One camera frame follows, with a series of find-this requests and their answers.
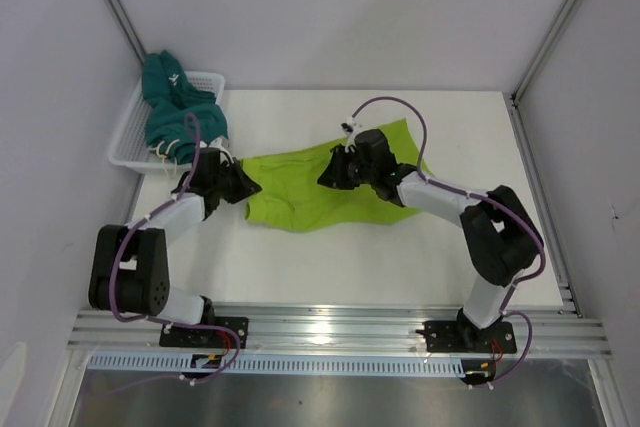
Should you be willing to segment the teal green shorts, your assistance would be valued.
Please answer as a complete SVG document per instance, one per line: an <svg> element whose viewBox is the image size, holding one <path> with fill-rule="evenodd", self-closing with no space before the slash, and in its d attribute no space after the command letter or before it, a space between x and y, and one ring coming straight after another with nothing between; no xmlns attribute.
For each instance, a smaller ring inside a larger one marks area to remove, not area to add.
<svg viewBox="0 0 640 427"><path fill-rule="evenodd" d="M170 52L163 50L146 57L141 82L143 99L151 108L145 142L161 162L175 166L192 162L196 142L194 124L185 120L189 114L198 119L203 142L229 138L227 119L217 96L195 87Z"/></svg>

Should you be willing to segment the lime green shorts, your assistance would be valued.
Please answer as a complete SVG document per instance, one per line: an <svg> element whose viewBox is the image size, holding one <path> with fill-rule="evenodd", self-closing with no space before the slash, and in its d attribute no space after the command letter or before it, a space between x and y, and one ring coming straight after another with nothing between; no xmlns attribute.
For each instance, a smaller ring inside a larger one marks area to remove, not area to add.
<svg viewBox="0 0 640 427"><path fill-rule="evenodd" d="M393 225L419 213L381 200L366 185L348 191L319 185L331 150L345 142L339 138L298 151L243 159L242 169L261 186L248 200L246 219L306 233L340 223Z"/></svg>

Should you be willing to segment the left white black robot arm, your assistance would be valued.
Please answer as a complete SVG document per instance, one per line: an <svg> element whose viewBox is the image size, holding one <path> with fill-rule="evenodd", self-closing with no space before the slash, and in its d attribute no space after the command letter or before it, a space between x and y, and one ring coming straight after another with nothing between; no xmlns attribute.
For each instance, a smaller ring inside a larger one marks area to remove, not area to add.
<svg viewBox="0 0 640 427"><path fill-rule="evenodd" d="M216 337L212 302L170 283L168 247L207 220L222 201L239 203L261 191L223 147L202 147L171 197L137 221L105 225L96 239L88 287L92 308L121 322L149 320L182 327L197 347Z"/></svg>

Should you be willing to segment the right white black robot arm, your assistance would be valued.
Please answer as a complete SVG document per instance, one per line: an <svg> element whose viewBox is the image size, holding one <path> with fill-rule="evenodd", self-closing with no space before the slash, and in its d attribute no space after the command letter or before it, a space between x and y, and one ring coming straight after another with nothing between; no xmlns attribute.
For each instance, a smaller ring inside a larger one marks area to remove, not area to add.
<svg viewBox="0 0 640 427"><path fill-rule="evenodd" d="M370 186L383 201L433 214L459 227L477 278L458 311L454 341L465 352L489 343L516 287L546 267L542 236L516 193L501 185L474 191L400 163L379 129L344 123L347 142L334 147L318 184L336 190Z"/></svg>

